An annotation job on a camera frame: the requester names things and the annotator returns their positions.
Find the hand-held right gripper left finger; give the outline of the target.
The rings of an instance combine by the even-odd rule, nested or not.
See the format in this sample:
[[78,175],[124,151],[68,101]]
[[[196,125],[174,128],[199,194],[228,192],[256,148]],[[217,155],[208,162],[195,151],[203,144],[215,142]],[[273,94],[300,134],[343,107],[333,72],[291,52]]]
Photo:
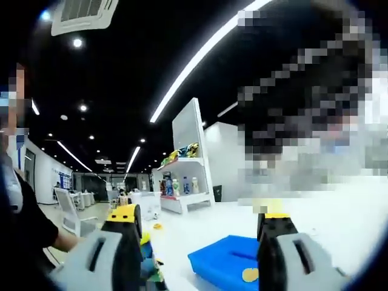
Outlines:
[[141,210],[119,206],[50,273],[60,290],[139,290]]

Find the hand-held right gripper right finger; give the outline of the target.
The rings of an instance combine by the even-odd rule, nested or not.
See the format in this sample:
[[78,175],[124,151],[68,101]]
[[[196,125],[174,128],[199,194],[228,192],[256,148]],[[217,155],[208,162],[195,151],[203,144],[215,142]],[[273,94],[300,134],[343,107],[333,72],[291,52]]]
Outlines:
[[258,215],[260,290],[343,290],[348,277],[308,234],[280,213]]

